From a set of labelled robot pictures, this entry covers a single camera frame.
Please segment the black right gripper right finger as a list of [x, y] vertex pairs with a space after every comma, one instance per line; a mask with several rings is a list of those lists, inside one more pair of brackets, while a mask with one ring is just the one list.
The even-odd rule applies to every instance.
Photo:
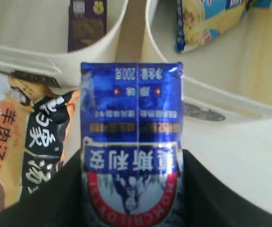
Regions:
[[272, 227], [272, 214], [239, 196], [183, 150], [186, 227]]

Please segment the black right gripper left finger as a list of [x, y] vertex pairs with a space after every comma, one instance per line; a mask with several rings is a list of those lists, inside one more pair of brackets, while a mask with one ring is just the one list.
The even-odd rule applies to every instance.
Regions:
[[0, 227], [87, 227], [82, 206], [81, 151], [36, 192], [0, 212]]

